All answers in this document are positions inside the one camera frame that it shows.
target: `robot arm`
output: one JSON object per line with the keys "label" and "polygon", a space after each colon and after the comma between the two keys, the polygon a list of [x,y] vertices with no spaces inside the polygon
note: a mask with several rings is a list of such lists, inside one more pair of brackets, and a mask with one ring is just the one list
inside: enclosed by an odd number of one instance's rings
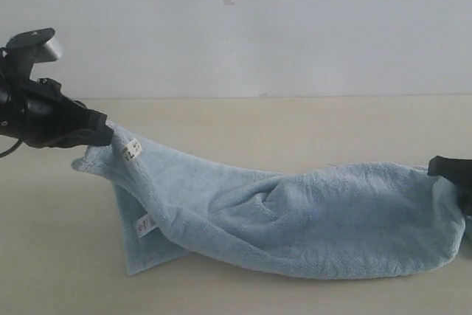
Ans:
{"label": "robot arm", "polygon": [[0,158],[22,143],[32,148],[111,143],[114,132],[106,125],[107,115],[64,96],[53,79],[30,79],[34,64],[61,56],[52,28],[16,35],[0,49],[0,135],[18,140]]}

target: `white wall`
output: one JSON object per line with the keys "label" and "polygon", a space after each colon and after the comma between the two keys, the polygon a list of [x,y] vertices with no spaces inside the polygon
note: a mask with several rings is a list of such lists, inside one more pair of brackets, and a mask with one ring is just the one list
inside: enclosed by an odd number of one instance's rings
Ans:
{"label": "white wall", "polygon": [[76,97],[472,93],[472,0],[0,0]]}

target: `light blue towel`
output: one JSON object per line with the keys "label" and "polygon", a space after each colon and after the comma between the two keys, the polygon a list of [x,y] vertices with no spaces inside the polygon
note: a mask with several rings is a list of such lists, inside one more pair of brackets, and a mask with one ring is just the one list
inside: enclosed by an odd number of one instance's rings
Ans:
{"label": "light blue towel", "polygon": [[449,263],[465,232],[457,189],[423,167],[245,170],[109,124],[112,145],[72,167],[113,184],[129,274],[197,252],[290,277],[394,277]]}

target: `white label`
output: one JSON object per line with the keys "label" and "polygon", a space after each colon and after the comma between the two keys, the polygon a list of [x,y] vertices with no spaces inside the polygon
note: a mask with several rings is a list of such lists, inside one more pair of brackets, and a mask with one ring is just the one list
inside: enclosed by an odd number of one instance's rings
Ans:
{"label": "white label", "polygon": [[127,145],[125,145],[125,147],[121,151],[121,154],[127,162],[130,162],[131,160],[135,159],[141,152],[141,143],[139,143],[138,139],[134,138]]}
{"label": "white label", "polygon": [[135,226],[138,238],[142,238],[157,227],[156,222],[153,221],[153,219],[148,214],[138,219],[135,223]]}

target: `table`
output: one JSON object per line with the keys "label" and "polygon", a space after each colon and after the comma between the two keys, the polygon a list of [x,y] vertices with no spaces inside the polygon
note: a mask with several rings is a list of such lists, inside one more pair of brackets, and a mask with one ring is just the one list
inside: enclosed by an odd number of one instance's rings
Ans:
{"label": "table", "polygon": [[[348,162],[472,157],[472,97],[86,100],[169,147],[301,173]],[[110,184],[70,168],[84,148],[0,159],[0,314],[468,314],[472,246],[414,277],[296,280],[190,255],[129,277]]]}

